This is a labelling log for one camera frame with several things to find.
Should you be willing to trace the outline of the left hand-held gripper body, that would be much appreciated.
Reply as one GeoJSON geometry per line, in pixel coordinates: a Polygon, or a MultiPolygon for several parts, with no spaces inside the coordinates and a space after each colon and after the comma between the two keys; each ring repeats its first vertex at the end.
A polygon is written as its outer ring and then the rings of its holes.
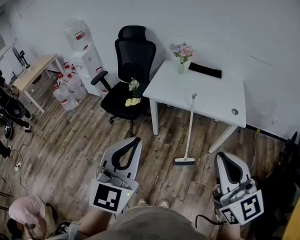
{"type": "MultiPolygon", "coordinates": [[[[120,214],[126,208],[130,198],[139,187],[135,180],[138,172],[142,140],[137,146],[132,162],[126,170],[115,170],[112,165],[114,152],[129,144],[135,137],[121,140],[104,152],[100,166],[96,168],[95,177],[91,180],[89,205],[112,214],[120,214]]],[[[120,158],[120,165],[125,166],[132,149],[120,158]]]]}

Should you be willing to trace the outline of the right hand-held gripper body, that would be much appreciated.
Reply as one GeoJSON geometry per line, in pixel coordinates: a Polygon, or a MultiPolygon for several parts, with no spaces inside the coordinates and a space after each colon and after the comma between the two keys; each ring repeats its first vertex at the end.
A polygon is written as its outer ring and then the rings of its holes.
{"type": "Polygon", "coordinates": [[[214,158],[217,184],[213,192],[214,206],[229,225],[245,225],[264,213],[262,191],[257,188],[256,181],[251,177],[248,165],[238,156],[224,152],[233,157],[242,169],[240,182],[229,182],[221,152],[214,158]]]}

